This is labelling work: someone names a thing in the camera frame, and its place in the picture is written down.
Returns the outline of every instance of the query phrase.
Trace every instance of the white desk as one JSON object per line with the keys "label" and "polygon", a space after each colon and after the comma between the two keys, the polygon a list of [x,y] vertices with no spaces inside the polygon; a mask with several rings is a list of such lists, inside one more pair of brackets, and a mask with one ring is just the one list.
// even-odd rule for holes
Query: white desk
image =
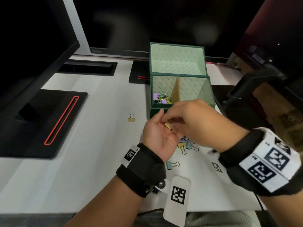
{"label": "white desk", "polygon": [[[43,89],[88,92],[58,156],[53,160],[0,158],[0,213],[78,212],[115,175],[125,151],[139,143],[147,121],[149,85],[128,83],[132,61],[81,57],[74,59],[116,61],[114,76],[56,73]],[[212,84],[236,84],[241,74],[207,65]],[[135,122],[127,122],[134,113]],[[187,155],[176,151],[172,161],[179,174],[191,180],[188,211],[260,210],[253,193],[224,183],[205,157],[208,148]],[[149,194],[141,211],[164,208],[166,195]]]}

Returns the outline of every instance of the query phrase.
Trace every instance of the green box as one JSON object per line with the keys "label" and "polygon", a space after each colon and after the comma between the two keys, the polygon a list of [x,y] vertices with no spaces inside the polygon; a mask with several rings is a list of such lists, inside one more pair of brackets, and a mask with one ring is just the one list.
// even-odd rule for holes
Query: green box
{"label": "green box", "polygon": [[198,46],[150,43],[150,118],[161,108],[172,104],[155,103],[153,93],[172,93],[177,76],[180,100],[202,99],[215,107],[210,79],[207,75],[204,48]]}

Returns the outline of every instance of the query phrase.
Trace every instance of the hand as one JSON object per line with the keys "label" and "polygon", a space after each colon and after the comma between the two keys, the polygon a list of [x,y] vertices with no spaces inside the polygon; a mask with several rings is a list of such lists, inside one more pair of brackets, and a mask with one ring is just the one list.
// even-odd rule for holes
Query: hand
{"label": "hand", "polygon": [[166,162],[174,154],[183,135],[167,128],[161,122],[163,115],[164,110],[160,109],[146,122],[143,129],[143,144]]}
{"label": "hand", "polygon": [[175,132],[218,152],[228,150],[249,133],[200,99],[175,103],[161,121],[170,122]]}

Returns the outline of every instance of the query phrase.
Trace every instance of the person's right arm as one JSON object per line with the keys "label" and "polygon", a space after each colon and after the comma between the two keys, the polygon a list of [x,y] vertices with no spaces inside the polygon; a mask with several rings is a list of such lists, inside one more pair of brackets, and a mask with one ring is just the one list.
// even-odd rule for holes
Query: person's right arm
{"label": "person's right arm", "polygon": [[[162,122],[170,122],[173,130],[218,152],[228,150],[249,133],[198,99],[175,103]],[[280,227],[303,226],[303,191],[260,198]]]}

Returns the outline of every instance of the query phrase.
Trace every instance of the red trim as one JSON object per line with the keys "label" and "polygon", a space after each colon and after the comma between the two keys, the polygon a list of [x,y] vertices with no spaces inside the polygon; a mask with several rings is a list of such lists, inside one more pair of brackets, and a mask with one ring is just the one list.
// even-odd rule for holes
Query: red trim
{"label": "red trim", "polygon": [[58,122],[56,123],[56,125],[54,126],[53,130],[51,131],[51,133],[49,134],[49,136],[48,136],[47,139],[45,140],[44,145],[51,145],[51,144],[53,143],[53,141],[55,140],[55,137],[57,136],[57,134],[59,133],[61,127],[63,126],[63,124],[64,124],[64,122],[65,122],[65,120],[67,119],[67,117],[69,116],[69,114],[71,113],[71,111],[73,110],[73,108],[74,108],[76,102],[74,103],[74,105],[72,106],[71,110],[69,111],[69,113],[68,113],[67,116],[65,117],[63,123],[61,124],[61,126],[59,127],[57,133],[55,134],[53,140],[52,140],[50,143],[47,143],[48,139],[49,139],[49,138],[51,137],[51,135],[53,134],[54,130],[56,129],[56,127],[57,127],[57,125],[58,125],[58,123],[61,121],[61,119],[62,119],[62,117],[64,116],[65,112],[68,110],[69,106],[71,105],[71,103],[73,102],[73,100],[74,100],[75,98],[77,98],[77,100],[76,100],[76,102],[77,102],[78,99],[79,99],[79,96],[74,96],[74,97],[71,99],[70,103],[68,104],[68,106],[67,106],[66,109],[64,110],[63,114],[62,114],[61,117],[59,118],[59,120],[58,120]]}
{"label": "red trim", "polygon": [[138,76],[137,78],[138,78],[139,80],[150,80],[150,78],[147,77],[147,76]]}

